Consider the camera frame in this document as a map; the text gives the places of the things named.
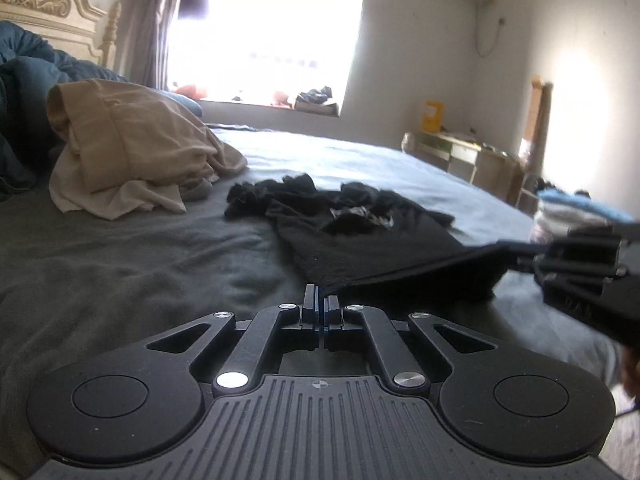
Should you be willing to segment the person right hand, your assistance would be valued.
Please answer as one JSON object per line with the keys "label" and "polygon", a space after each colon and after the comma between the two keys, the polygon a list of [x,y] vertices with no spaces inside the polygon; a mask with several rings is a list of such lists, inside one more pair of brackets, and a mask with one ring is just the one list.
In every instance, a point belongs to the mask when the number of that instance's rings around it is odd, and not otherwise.
{"label": "person right hand", "polygon": [[622,364],[620,364],[620,380],[623,387],[635,401],[640,399],[640,356],[631,348],[622,349]]}

